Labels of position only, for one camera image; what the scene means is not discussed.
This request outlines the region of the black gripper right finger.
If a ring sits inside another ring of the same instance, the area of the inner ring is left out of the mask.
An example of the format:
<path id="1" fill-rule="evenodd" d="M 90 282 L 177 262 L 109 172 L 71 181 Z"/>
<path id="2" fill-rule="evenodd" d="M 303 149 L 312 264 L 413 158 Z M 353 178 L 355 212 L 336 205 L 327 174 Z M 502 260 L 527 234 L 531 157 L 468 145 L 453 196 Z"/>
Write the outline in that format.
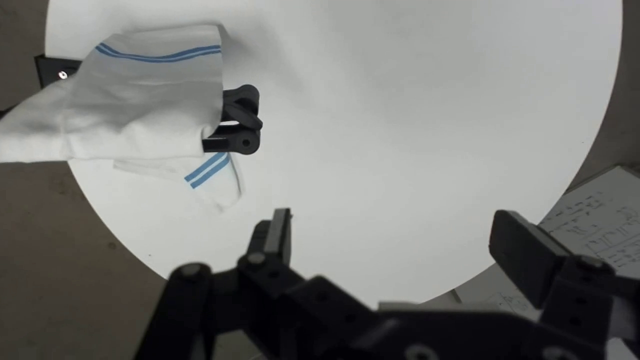
<path id="1" fill-rule="evenodd" d="M 570 251 L 540 227 L 512 210 L 492 221 L 488 251 L 524 299 L 540 309 Z"/>

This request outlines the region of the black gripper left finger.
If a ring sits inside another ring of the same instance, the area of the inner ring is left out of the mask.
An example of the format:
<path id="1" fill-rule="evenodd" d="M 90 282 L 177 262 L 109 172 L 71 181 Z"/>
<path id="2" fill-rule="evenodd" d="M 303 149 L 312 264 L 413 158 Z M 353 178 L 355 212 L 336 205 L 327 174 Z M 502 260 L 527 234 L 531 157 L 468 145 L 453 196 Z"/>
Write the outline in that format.
<path id="1" fill-rule="evenodd" d="M 291 258 L 291 210 L 275 208 L 269 221 L 260 221 L 248 243 L 248 254 L 275 257 L 287 264 Z"/>

